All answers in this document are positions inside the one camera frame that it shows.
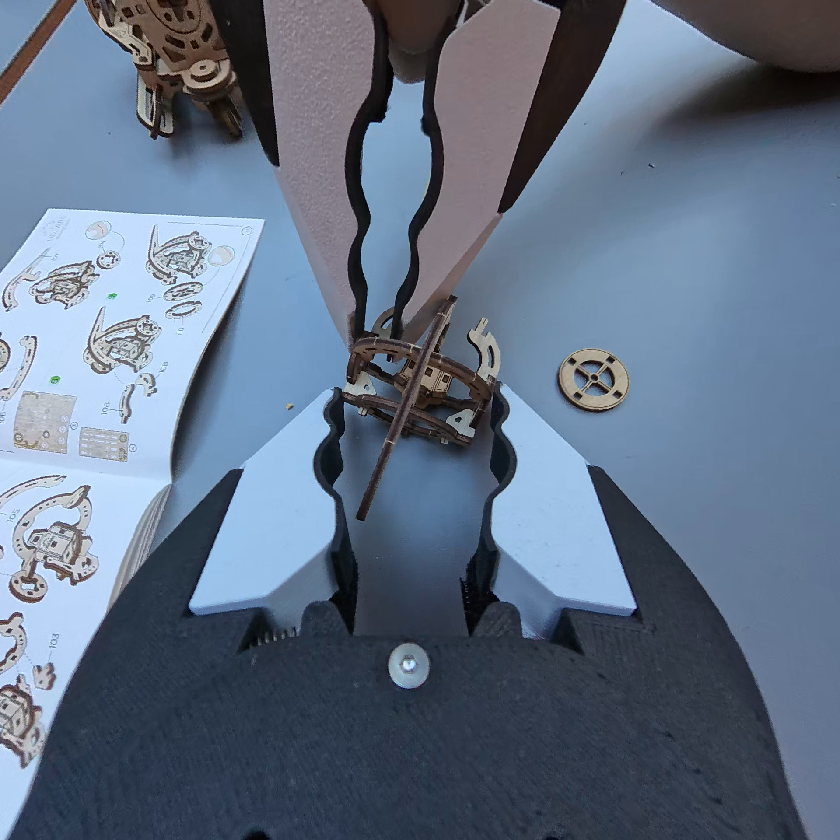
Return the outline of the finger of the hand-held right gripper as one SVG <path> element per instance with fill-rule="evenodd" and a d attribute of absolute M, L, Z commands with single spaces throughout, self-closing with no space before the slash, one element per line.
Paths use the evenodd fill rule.
<path fill-rule="evenodd" d="M 449 36 L 434 108 L 443 182 L 417 239 L 419 276 L 403 312 L 420 335 L 501 220 L 498 207 L 560 19 L 536 1 L 493 1 Z"/>
<path fill-rule="evenodd" d="M 392 89 L 377 2 L 264 2 L 277 179 L 332 320 L 347 346 L 364 332 L 361 247 L 371 212 L 364 136 Z"/>

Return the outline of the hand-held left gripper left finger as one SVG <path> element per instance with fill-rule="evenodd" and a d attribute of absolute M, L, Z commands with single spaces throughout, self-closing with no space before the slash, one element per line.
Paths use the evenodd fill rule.
<path fill-rule="evenodd" d="M 332 601 L 354 628 L 358 567 L 340 495 L 343 394 L 322 393 L 244 466 L 190 608 L 263 607 L 300 628 L 312 602 Z"/>

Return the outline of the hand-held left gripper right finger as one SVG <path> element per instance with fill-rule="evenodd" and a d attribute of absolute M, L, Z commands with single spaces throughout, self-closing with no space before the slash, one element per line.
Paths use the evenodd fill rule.
<path fill-rule="evenodd" d="M 561 611 L 630 616 L 636 602 L 585 459 L 508 386 L 497 385 L 479 544 L 461 582 L 468 631 L 495 602 L 527 637 L 551 638 Z"/>

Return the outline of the small wooden model assembly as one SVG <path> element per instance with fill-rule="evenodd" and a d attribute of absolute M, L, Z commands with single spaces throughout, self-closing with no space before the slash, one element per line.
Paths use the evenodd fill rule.
<path fill-rule="evenodd" d="M 443 355 L 457 298 L 450 296 L 437 311 L 423 344 L 391 336 L 394 310 L 386 310 L 370 334 L 350 351 L 343 388 L 345 402 L 359 414 L 387 422 L 385 438 L 356 518 L 365 520 L 387 463 L 400 436 L 434 438 L 442 444 L 468 446 L 487 409 L 501 367 L 501 352 L 483 318 L 468 333 L 479 355 L 469 367 Z"/>

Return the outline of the person's right forearm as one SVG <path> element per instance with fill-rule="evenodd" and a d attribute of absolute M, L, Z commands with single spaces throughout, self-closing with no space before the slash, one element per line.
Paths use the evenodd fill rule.
<path fill-rule="evenodd" d="M 787 70 L 839 70 L 839 1 L 656 1 L 715 42 Z"/>

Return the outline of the large wooden mechanical model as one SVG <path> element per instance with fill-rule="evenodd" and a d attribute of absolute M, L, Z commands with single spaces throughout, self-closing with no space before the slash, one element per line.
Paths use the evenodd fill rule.
<path fill-rule="evenodd" d="M 137 114 L 152 138 L 174 131 L 182 92 L 233 138 L 242 135 L 238 80 L 207 1 L 86 1 L 100 29 L 138 73 Z"/>

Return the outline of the person's right hand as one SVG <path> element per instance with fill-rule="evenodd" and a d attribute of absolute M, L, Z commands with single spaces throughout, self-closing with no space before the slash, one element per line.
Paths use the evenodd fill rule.
<path fill-rule="evenodd" d="M 460 1 L 380 1 L 392 44 L 409 55 L 428 52 Z"/>

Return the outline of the round wooden spoked disc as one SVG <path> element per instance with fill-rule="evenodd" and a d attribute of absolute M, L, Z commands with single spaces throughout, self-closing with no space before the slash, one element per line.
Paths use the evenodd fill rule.
<path fill-rule="evenodd" d="M 559 369 L 563 395 L 590 412 L 607 411 L 626 397 L 630 380 L 626 367 L 611 353 L 600 349 L 573 352 Z"/>

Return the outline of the white instruction booklet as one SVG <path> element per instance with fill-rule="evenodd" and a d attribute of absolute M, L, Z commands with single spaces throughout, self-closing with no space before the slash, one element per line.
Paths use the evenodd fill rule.
<path fill-rule="evenodd" d="M 263 223 L 51 209 L 2 270 L 2 779 L 28 781 L 148 552 L 196 367 Z"/>

